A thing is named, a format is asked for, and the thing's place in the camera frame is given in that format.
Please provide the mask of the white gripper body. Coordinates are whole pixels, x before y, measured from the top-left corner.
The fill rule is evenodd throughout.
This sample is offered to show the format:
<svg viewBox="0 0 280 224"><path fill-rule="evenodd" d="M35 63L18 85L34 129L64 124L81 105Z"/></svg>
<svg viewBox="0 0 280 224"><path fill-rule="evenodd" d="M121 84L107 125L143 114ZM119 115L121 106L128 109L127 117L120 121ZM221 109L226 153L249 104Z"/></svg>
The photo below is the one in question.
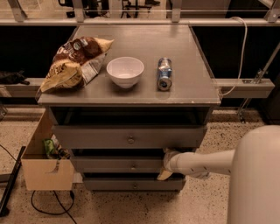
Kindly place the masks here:
<svg viewBox="0 0 280 224"><path fill-rule="evenodd" d="M168 151L164 155L164 168L168 172L177 172L180 173L179 166L177 165L177 161L181 155L181 152L172 150Z"/></svg>

